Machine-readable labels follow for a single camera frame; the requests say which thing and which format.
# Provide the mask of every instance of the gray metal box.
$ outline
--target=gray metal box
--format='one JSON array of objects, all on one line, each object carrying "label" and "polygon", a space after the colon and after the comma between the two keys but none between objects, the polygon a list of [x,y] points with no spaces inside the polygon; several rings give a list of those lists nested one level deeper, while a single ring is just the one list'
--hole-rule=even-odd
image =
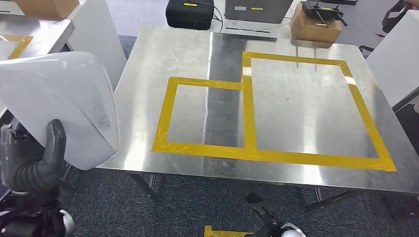
[{"label": "gray metal box", "polygon": [[225,18],[281,23],[293,0],[225,0]]}]

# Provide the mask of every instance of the cardboard box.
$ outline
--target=cardboard box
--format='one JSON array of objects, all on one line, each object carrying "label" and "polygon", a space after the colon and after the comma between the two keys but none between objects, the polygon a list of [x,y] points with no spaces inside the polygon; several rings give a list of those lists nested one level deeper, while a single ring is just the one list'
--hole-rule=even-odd
[{"label": "cardboard box", "polygon": [[65,19],[79,0],[15,0],[27,16],[43,19]]},{"label": "cardboard box", "polygon": [[291,35],[294,40],[307,40],[333,43],[342,32],[340,23],[336,20],[331,22],[330,26],[318,26],[314,20],[308,18],[302,4],[295,8],[293,18],[291,19]]}]

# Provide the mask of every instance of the metal tabletop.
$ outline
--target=metal tabletop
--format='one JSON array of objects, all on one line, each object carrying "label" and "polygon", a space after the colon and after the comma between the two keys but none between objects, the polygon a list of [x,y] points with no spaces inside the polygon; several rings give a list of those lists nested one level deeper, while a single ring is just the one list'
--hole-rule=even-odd
[{"label": "metal tabletop", "polygon": [[[0,36],[30,36],[29,44],[20,54],[20,58],[46,55],[60,52],[74,31],[71,20],[40,20],[21,15],[0,14]],[[5,107],[0,104],[0,116]]]},{"label": "metal tabletop", "polygon": [[[251,69],[242,68],[243,51],[343,60],[353,79],[337,66],[318,63],[253,58]],[[358,86],[397,171],[152,151],[170,77],[241,82],[242,71],[252,75],[257,149],[377,158],[370,131],[348,88],[351,83]],[[244,98],[241,90],[177,85],[166,140],[244,147],[248,131]],[[137,38],[114,100],[121,146],[98,168],[419,194],[418,156],[353,45],[145,29]]]}]

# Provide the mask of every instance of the yellow tape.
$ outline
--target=yellow tape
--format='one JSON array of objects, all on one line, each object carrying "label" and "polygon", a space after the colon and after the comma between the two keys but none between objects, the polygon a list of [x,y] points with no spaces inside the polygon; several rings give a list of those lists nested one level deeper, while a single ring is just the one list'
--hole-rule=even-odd
[{"label": "yellow tape", "polygon": [[[258,150],[254,125],[254,108],[251,78],[252,58],[340,66],[342,73],[345,76],[345,80],[347,82],[351,95],[361,115],[365,128],[367,129],[371,141],[374,145],[374,148],[376,149],[378,158]],[[242,83],[176,77],[169,78],[168,87],[163,101],[162,111],[160,113],[159,123],[157,126],[152,151],[194,156],[243,159],[251,161],[284,162],[295,164],[313,164],[358,169],[396,171],[396,167],[394,166],[393,161],[391,160],[387,148],[385,147],[385,144],[381,139],[379,131],[377,130],[374,121],[371,118],[368,108],[365,105],[364,100],[362,99],[362,95],[345,61],[294,57],[266,53],[243,52],[242,67]],[[167,142],[166,137],[178,84],[207,86],[231,90],[242,90],[244,147],[237,148],[205,144]]]},{"label": "yellow tape", "polygon": [[213,231],[212,226],[205,226],[204,237],[244,237],[249,233],[235,231]]},{"label": "yellow tape", "polygon": [[9,36],[9,35],[1,35],[0,39],[7,40],[7,41],[17,41],[19,44],[13,50],[13,52],[9,55],[8,59],[15,59],[18,58],[22,52],[25,50],[26,46],[31,42],[31,36]]}]

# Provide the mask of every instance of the black case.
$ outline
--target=black case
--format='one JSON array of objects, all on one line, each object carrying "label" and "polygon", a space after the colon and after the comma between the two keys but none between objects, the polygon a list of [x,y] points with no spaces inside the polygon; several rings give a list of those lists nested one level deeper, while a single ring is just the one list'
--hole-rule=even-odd
[{"label": "black case", "polygon": [[[197,0],[214,5],[214,0]],[[195,4],[188,0],[169,0],[166,7],[168,25],[176,28],[208,30],[214,14],[214,7],[206,4]]]}]

